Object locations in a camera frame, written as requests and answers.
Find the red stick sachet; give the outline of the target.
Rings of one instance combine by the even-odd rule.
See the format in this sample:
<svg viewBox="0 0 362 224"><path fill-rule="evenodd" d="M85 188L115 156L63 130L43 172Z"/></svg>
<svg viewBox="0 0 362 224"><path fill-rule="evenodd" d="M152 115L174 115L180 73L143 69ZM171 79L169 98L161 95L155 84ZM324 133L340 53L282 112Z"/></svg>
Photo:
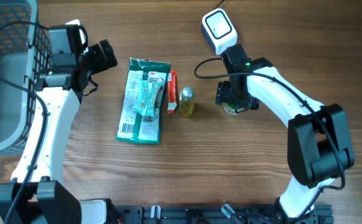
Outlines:
<svg viewBox="0 0 362 224"><path fill-rule="evenodd" d="M168 114L173 114L177 107L177 73L170 71L168 74Z"/></svg>

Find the mint green wipes pack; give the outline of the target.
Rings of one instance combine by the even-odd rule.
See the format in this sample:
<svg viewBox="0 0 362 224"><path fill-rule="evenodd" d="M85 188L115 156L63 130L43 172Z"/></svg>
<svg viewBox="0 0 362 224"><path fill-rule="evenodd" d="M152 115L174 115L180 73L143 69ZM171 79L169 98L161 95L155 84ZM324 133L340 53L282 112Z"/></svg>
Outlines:
<svg viewBox="0 0 362 224"><path fill-rule="evenodd" d="M135 112L142 116L154 117L156 112L156 99L162 87L163 79L159 78L150 82L140 80L138 82L138 98L132 107Z"/></svg>

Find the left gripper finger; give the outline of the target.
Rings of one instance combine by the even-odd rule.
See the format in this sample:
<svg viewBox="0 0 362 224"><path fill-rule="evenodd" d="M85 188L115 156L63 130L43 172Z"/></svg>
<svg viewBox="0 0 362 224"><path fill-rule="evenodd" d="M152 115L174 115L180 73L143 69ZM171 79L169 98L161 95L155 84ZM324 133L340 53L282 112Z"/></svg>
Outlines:
<svg viewBox="0 0 362 224"><path fill-rule="evenodd" d="M108 68L116 67L118 65L117 58L114 54L113 48L110 45L107 39L101 40L100 45L102 47L103 53L106 57L106 65Z"/></svg>
<svg viewBox="0 0 362 224"><path fill-rule="evenodd" d="M108 70L107 58L99 44L88 47L87 57L91 61L93 74Z"/></svg>

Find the yellow liquid bottle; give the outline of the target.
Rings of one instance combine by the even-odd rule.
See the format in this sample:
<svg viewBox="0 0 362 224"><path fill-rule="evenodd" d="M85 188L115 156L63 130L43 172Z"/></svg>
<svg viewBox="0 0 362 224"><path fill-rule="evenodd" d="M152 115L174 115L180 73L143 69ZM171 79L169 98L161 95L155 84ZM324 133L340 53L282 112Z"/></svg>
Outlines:
<svg viewBox="0 0 362 224"><path fill-rule="evenodd" d="M183 117L188 118L194 113L196 94L190 87L184 87L179 96L179 110Z"/></svg>

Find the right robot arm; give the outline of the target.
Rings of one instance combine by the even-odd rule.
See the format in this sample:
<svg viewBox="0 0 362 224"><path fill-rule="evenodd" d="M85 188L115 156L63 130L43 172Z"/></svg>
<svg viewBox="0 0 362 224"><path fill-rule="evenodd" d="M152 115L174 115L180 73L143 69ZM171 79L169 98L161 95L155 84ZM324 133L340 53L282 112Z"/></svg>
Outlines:
<svg viewBox="0 0 362 224"><path fill-rule="evenodd" d="M344 109L325 106L286 81L266 58L250 59L240 44L221 54L229 77L219 82L216 104L231 115L265 104L287 127L287 162L292 178L277 200L279 221L296 223L312 214L325 189L345 186L353 167L350 130Z"/></svg>

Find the green lid round container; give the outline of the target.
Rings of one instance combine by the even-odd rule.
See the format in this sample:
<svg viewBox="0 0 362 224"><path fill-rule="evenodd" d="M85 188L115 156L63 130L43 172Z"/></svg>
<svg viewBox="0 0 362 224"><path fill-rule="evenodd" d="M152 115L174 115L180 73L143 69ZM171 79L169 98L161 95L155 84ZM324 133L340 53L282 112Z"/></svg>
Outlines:
<svg viewBox="0 0 362 224"><path fill-rule="evenodd" d="M247 111L246 108L236 109L235 105L232 105L232 104L229 104L229 103L224 103L224 110L225 110L226 113L228 113L230 115L233 115L233 116L237 116L240 113L242 113L244 111Z"/></svg>

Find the green 3M gloves package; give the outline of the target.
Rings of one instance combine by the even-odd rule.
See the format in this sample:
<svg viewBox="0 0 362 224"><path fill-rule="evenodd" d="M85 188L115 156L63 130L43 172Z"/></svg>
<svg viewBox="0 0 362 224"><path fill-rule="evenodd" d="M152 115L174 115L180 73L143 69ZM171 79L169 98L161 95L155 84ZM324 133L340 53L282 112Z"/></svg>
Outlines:
<svg viewBox="0 0 362 224"><path fill-rule="evenodd" d="M136 144L158 144L160 142L161 109L166 93L167 79L171 64L131 58L126 77L123 108L116 139ZM154 117L142 116L133 110L138 98L138 82L140 80L163 79L162 87L156 99Z"/></svg>

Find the grey plastic mesh basket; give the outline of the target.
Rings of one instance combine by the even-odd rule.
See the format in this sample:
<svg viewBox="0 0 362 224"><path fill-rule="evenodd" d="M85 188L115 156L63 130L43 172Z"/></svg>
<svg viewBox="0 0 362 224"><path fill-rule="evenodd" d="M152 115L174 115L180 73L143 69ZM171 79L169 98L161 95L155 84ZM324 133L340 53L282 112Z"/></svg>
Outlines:
<svg viewBox="0 0 362 224"><path fill-rule="evenodd" d="M35 75L48 67L50 41L36 0L0 1L0 157L21 155L36 101Z"/></svg>

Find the white barcode scanner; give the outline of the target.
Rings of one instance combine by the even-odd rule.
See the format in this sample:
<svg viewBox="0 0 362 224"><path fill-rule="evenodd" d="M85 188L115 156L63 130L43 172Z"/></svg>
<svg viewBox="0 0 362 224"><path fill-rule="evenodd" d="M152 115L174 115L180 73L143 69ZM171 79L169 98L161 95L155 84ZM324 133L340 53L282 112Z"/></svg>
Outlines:
<svg viewBox="0 0 362 224"><path fill-rule="evenodd" d="M201 32L216 55L237 43L237 31L225 10L214 9L203 16Z"/></svg>

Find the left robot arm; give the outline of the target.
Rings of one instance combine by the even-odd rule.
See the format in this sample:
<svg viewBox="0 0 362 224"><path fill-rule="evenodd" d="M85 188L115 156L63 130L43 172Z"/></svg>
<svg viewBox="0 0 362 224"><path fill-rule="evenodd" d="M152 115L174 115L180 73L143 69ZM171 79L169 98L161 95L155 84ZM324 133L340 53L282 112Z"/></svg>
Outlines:
<svg viewBox="0 0 362 224"><path fill-rule="evenodd" d="M116 223L121 215L108 198L79 200L64 186L63 169L72 122L92 75L114 67L111 45L89 46L79 21L48 28L50 50L35 87L34 118L21 160L0 184L4 223Z"/></svg>

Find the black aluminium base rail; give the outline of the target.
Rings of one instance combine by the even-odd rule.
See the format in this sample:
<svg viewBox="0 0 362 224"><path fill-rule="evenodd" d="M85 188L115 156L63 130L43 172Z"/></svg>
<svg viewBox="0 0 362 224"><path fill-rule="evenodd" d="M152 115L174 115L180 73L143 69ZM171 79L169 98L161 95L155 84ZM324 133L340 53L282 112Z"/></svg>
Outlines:
<svg viewBox="0 0 362 224"><path fill-rule="evenodd" d="M244 207L114 206L110 199L81 200L70 214L70 223L292 223L280 207L255 204Z"/></svg>

